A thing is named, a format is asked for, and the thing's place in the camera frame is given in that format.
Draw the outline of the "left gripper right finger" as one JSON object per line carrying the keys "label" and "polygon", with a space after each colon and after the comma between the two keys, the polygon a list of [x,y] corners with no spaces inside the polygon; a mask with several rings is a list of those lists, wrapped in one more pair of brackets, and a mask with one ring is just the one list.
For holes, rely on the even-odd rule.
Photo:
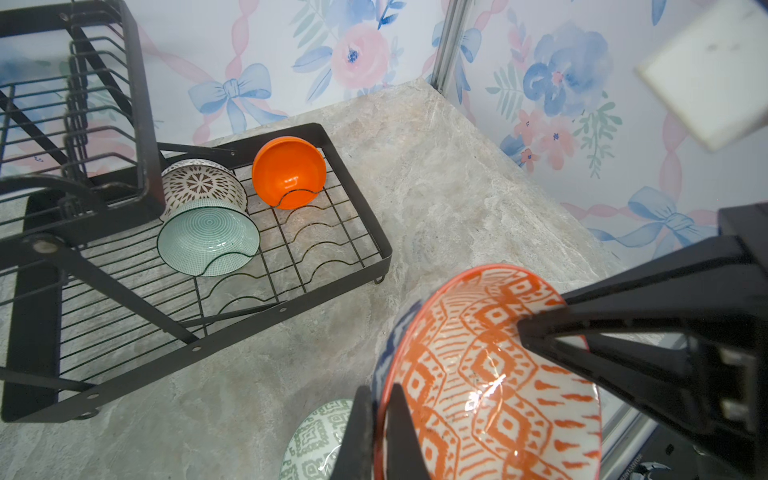
{"label": "left gripper right finger", "polygon": [[747,477],[767,473],[767,244],[719,236],[575,291],[523,346]]}

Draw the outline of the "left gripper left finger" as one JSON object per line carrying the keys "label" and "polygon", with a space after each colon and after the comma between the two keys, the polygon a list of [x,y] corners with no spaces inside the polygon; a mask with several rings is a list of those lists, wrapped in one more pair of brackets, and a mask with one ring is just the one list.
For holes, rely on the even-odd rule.
{"label": "left gripper left finger", "polygon": [[372,479],[383,473],[387,479],[428,479],[427,470],[404,389],[396,384],[381,411],[385,425],[374,419],[371,389],[357,389],[333,479]]}

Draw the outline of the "green white patterned bowl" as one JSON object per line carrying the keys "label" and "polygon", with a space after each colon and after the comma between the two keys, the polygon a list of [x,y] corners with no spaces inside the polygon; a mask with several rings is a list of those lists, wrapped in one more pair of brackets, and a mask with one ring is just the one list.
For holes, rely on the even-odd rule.
{"label": "green white patterned bowl", "polygon": [[312,411],[288,443],[279,479],[329,479],[352,407],[352,399],[337,399]]}

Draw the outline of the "red orange patterned bowl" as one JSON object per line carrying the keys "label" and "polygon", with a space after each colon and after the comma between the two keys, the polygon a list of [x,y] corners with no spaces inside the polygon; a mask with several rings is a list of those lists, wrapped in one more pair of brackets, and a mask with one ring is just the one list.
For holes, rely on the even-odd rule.
{"label": "red orange patterned bowl", "polygon": [[563,303],[536,274],[491,264],[410,307],[373,373],[376,477],[387,476],[385,410],[400,385],[433,479],[597,478],[597,387],[525,349],[517,329]]}

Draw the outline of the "mint green ribbed bowl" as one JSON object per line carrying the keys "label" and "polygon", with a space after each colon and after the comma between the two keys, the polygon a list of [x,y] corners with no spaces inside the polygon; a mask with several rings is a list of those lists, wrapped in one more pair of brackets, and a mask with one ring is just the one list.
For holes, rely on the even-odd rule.
{"label": "mint green ribbed bowl", "polygon": [[174,211],[161,227],[156,246],[173,270],[193,277],[218,277],[249,263],[259,252],[261,234],[234,204],[201,199]]}

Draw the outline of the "orange plastic bowl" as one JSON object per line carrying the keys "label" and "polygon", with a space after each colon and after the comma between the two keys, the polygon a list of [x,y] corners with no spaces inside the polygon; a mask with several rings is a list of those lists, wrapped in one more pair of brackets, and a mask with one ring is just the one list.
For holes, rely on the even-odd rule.
{"label": "orange plastic bowl", "polygon": [[282,136],[267,142],[251,168],[255,193],[267,205],[295,210],[310,204],[323,190],[327,169],[322,152],[310,142]]}

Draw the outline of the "white patterned lattice bowl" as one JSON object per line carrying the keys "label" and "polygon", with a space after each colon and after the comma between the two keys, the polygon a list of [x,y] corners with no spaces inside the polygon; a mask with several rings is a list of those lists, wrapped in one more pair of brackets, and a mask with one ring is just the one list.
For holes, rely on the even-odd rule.
{"label": "white patterned lattice bowl", "polygon": [[204,159],[174,163],[162,174],[165,211],[160,220],[168,220],[176,210],[196,200],[225,201],[245,211],[248,200],[237,177],[222,165]]}

